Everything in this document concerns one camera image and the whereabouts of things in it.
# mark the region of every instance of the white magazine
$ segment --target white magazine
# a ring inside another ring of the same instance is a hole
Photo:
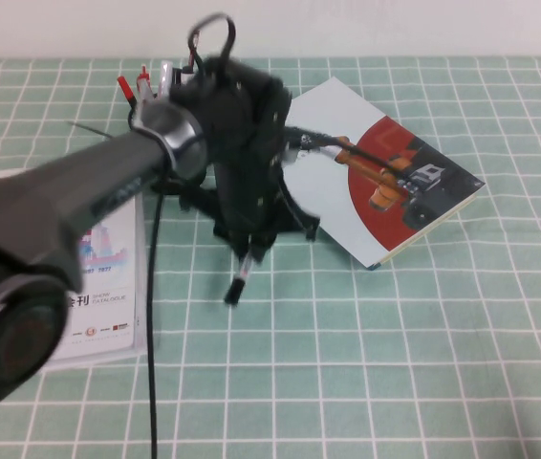
[[[0,178],[22,169],[0,171]],[[45,368],[84,366],[145,352],[145,225],[137,196],[79,242],[83,290],[69,292],[69,321]]]

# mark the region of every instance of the white wall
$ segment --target white wall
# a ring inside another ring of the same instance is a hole
[[[0,56],[185,55],[214,11],[239,56],[541,55],[541,0],[0,0]]]

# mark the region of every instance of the black base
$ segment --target black base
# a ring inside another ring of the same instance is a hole
[[[240,261],[249,253],[257,263],[261,263],[268,250],[274,244],[277,236],[281,233],[304,232],[308,241],[314,241],[319,228],[319,219],[302,210],[287,191],[283,181],[280,181],[281,192],[270,210],[271,223],[267,228],[255,233],[243,234],[230,231],[225,223],[220,207],[216,189],[204,189],[200,184],[205,179],[205,174],[193,181],[183,182],[169,180],[156,185],[155,190],[170,195],[179,196],[179,204],[182,210],[188,211],[196,208],[202,214],[215,222],[213,234],[225,241]],[[243,285],[232,285],[228,290],[225,303],[235,306],[245,288]]]

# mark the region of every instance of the green grid tablecloth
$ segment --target green grid tablecloth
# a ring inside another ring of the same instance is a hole
[[[295,95],[340,78],[488,187],[373,273],[323,234],[282,237],[233,310],[221,298],[234,260],[169,200],[161,456],[541,458],[541,58],[250,63]],[[0,169],[100,141],[64,120],[124,132],[116,76],[140,65],[0,61]],[[0,405],[0,459],[147,457],[145,365],[37,375]]]

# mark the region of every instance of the red clip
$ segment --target red clip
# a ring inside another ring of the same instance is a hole
[[[121,88],[121,91],[124,93],[124,97],[128,101],[128,104],[130,105],[130,108],[135,108],[137,106],[137,99],[135,98],[135,95],[133,94],[133,90],[130,89],[130,85],[128,84],[128,81],[126,81],[126,78],[124,78],[122,75],[118,76],[118,84]]]
[[[139,76],[137,76],[137,91],[141,92],[141,80],[144,79],[147,81],[147,86],[150,85],[150,82],[149,82],[149,74],[147,73],[147,69],[145,68],[145,66],[141,66],[141,73],[139,74]]]

